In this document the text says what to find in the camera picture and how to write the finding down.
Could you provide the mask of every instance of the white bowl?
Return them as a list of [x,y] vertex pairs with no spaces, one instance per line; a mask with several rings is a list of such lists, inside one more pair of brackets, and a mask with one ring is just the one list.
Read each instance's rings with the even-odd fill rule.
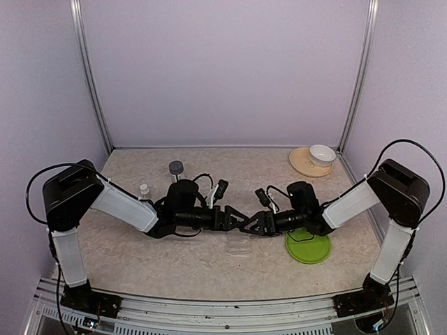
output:
[[310,147],[310,160],[313,164],[326,168],[335,161],[335,151],[322,144],[315,144]]

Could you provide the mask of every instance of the table surface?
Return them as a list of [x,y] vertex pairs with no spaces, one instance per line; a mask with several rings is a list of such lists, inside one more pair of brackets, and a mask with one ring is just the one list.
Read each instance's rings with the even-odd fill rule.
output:
[[[218,204],[229,204],[251,216],[264,210],[254,191],[272,184],[285,189],[294,181],[311,183],[320,202],[350,187],[341,164],[331,174],[309,178],[288,161],[290,149],[133,149],[115,150],[103,174],[134,194],[146,183],[151,198],[162,198],[171,183],[168,164],[184,163],[186,176],[206,172],[230,183]],[[206,195],[209,181],[200,179]],[[275,201],[290,209],[280,195]],[[185,239],[152,239],[116,218],[89,210],[79,239],[93,287],[151,297],[204,300],[252,300],[304,297],[362,285],[379,253],[379,243],[366,214],[330,235],[330,257],[317,265],[295,261],[285,235],[257,237],[239,231],[208,232]]]

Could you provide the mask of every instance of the beige plate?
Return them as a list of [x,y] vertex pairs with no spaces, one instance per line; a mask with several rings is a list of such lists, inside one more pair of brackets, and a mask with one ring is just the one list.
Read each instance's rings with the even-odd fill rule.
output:
[[295,170],[307,177],[323,177],[330,174],[334,168],[334,164],[328,167],[314,165],[310,160],[309,148],[294,149],[288,156],[288,159]]

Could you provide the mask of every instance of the clear container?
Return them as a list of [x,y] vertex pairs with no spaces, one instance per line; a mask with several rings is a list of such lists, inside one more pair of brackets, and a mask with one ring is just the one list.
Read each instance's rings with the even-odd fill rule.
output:
[[226,250],[232,256],[247,257],[251,253],[250,235],[237,230],[227,232]]

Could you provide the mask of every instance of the purple wall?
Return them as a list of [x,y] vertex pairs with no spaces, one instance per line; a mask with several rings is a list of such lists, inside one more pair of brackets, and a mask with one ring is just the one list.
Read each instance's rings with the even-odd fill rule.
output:
[[[27,182],[45,166],[84,157],[102,166],[106,155],[68,1],[2,1],[0,50],[0,332],[19,334],[38,280],[54,264],[45,227],[25,209]],[[42,182],[31,194],[41,218]]]
[[336,146],[368,1],[83,1],[116,147]]
[[[425,145],[447,171],[447,2],[381,1],[371,62],[346,157],[357,177],[382,147],[407,137]],[[421,174],[440,193],[439,173],[419,149],[399,144],[388,156]],[[447,209],[421,226],[405,264],[428,309],[434,334],[447,334]],[[377,210],[386,228],[387,218]]]

